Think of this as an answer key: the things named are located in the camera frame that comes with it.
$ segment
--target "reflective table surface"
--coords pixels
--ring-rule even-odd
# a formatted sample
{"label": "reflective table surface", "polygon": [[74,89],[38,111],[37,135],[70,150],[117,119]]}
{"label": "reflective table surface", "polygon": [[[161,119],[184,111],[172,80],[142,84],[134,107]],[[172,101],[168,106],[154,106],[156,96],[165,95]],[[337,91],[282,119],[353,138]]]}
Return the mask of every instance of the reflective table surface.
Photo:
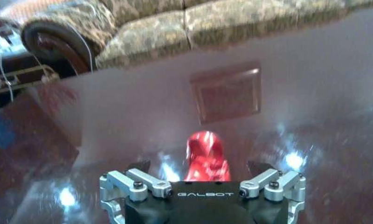
{"label": "reflective table surface", "polygon": [[298,223],[373,223],[373,10],[28,89],[0,114],[0,223],[108,223],[100,175],[148,159],[182,180],[201,130],[232,180],[247,161],[303,173]]}

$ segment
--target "bolt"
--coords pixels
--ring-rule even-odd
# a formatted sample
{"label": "bolt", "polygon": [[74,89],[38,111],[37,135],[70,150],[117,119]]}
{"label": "bolt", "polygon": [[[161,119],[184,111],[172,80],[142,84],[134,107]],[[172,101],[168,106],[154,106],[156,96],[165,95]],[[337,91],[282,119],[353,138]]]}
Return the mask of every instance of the bolt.
{"label": "bolt", "polygon": [[246,196],[247,196],[247,192],[246,192],[244,189],[241,189],[241,190],[238,191],[238,195],[240,195],[241,197],[246,197]]}
{"label": "bolt", "polygon": [[141,181],[134,181],[133,186],[134,186],[134,189],[141,189],[144,187],[144,184]]}
{"label": "bolt", "polygon": [[279,183],[278,183],[277,181],[270,181],[270,182],[269,182],[269,187],[270,187],[271,189],[277,189],[277,188],[279,188]]}
{"label": "bolt", "polygon": [[172,189],[168,189],[165,192],[164,192],[164,197],[172,197],[173,195],[173,190]]}

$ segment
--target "red bottle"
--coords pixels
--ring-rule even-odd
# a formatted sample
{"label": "red bottle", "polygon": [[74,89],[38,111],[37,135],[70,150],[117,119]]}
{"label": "red bottle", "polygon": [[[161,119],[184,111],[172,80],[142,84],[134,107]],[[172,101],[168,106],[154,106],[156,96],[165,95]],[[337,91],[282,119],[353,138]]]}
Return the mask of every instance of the red bottle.
{"label": "red bottle", "polygon": [[213,132],[201,131],[189,137],[186,160],[189,161],[189,171],[185,181],[230,181],[222,144]]}

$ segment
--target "patterned sofa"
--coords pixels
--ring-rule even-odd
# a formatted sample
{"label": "patterned sofa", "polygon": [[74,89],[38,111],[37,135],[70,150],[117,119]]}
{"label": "patterned sofa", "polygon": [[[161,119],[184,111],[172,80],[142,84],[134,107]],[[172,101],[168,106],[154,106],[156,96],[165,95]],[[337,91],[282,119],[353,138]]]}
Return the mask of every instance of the patterned sofa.
{"label": "patterned sofa", "polygon": [[373,0],[77,0],[34,15],[21,28],[38,56],[64,56],[82,72],[128,68],[194,49],[317,26]]}

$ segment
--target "metal bracket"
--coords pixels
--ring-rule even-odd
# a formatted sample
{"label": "metal bracket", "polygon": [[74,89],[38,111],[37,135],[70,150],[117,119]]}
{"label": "metal bracket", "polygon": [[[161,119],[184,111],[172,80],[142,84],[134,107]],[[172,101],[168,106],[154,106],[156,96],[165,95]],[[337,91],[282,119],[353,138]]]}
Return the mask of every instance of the metal bracket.
{"label": "metal bracket", "polygon": [[289,171],[275,182],[263,187],[263,196],[270,201],[289,199],[287,224],[297,222],[298,212],[305,208],[305,177],[295,171]]}
{"label": "metal bracket", "polygon": [[112,224],[124,224],[121,206],[116,199],[130,197],[132,201],[141,202],[148,197],[145,184],[136,184],[118,171],[110,171],[100,177],[100,200],[101,208],[108,211]]}
{"label": "metal bracket", "polygon": [[240,184],[240,195],[244,198],[254,198],[259,194],[259,190],[270,182],[277,180],[279,173],[274,169],[267,169],[263,173]]}
{"label": "metal bracket", "polygon": [[154,178],[138,169],[129,169],[126,176],[136,181],[141,181],[148,186],[154,197],[166,198],[172,195],[172,185],[168,181]]}

